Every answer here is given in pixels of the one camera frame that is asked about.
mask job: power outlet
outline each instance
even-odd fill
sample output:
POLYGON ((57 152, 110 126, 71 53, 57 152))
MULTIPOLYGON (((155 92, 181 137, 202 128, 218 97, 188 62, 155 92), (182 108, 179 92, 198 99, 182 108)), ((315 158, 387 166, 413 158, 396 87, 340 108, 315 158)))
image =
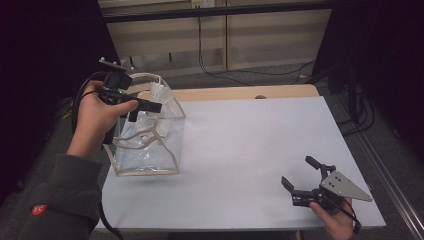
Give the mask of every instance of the power outlet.
POLYGON ((215 7, 215 0, 202 0, 202 3, 203 8, 215 7))
POLYGON ((191 0, 191 7, 192 8, 201 8, 202 7, 202 0, 191 0))

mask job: red logo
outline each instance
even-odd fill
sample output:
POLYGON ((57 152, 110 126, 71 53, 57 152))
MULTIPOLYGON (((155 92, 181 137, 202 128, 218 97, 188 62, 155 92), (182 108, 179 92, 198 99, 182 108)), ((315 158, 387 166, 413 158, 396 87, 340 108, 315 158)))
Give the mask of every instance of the red logo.
POLYGON ((47 205, 37 205, 32 208, 32 215, 38 216, 46 211, 47 205))

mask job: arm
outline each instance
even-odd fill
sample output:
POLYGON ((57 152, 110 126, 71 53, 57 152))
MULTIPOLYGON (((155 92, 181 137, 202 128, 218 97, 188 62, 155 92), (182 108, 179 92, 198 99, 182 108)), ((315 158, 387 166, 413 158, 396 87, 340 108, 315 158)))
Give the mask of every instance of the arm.
MULTIPOLYGON (((85 92, 99 89, 90 82, 85 92)), ((96 94, 85 96, 78 125, 67 154, 57 156, 48 180, 32 193, 30 213, 19 239, 88 239, 99 220, 101 192, 97 180, 102 165, 94 161, 106 132, 120 115, 134 110, 137 101, 108 106, 96 94)))

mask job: person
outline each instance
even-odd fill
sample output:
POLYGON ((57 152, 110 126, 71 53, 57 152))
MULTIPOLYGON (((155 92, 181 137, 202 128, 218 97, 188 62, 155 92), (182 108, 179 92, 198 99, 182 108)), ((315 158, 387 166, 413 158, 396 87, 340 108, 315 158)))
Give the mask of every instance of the person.
MULTIPOLYGON (((90 81, 84 93, 102 88, 103 82, 90 81)), ((89 239, 100 218, 97 206, 101 190, 97 188, 97 181, 102 164, 94 161, 95 156, 118 117, 137 106, 135 100, 106 105, 95 93, 81 100, 78 124, 68 151, 57 155, 48 180, 34 189, 20 240, 89 239)), ((352 220, 346 215, 331 214, 316 203, 311 203, 310 208, 325 223, 330 239, 352 236, 352 220)))

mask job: clear plastic box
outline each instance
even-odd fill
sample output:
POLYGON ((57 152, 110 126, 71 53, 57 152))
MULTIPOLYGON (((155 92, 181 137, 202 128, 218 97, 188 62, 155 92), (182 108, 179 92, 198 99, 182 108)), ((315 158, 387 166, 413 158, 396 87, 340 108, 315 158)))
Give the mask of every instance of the clear plastic box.
POLYGON ((159 76, 137 73, 127 94, 161 103, 160 113, 140 111, 136 122, 120 118, 110 145, 103 145, 117 176, 177 174, 185 113, 159 76))

